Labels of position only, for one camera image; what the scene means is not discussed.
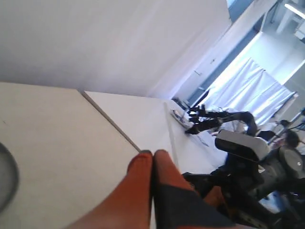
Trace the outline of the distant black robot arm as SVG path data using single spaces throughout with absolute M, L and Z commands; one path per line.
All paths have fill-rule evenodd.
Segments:
M 147 229 L 155 214 L 159 229 L 302 229 L 305 212 L 272 213 L 261 199 L 274 191 L 305 193 L 304 158 L 298 140 L 273 150 L 256 136 L 250 112 L 189 111 L 196 135 L 230 121 L 247 125 L 245 133 L 218 132 L 215 146 L 227 153 L 225 163 L 210 174 L 181 174 L 165 150 L 139 152 L 112 193 L 71 229 Z

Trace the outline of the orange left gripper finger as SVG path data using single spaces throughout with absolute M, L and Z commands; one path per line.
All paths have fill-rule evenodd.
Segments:
M 148 229 L 151 219 L 153 155 L 143 150 L 129 163 L 126 176 L 93 210 L 68 229 Z

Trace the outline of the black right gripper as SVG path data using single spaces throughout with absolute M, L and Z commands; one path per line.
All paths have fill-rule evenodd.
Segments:
M 259 229 L 305 227 L 305 166 L 298 152 L 270 152 L 260 161 L 229 154 L 210 174 L 182 176 L 165 150 L 154 153 L 153 164 L 158 229 L 235 228 L 189 183 L 201 196 L 220 187 L 228 215 L 237 223 Z

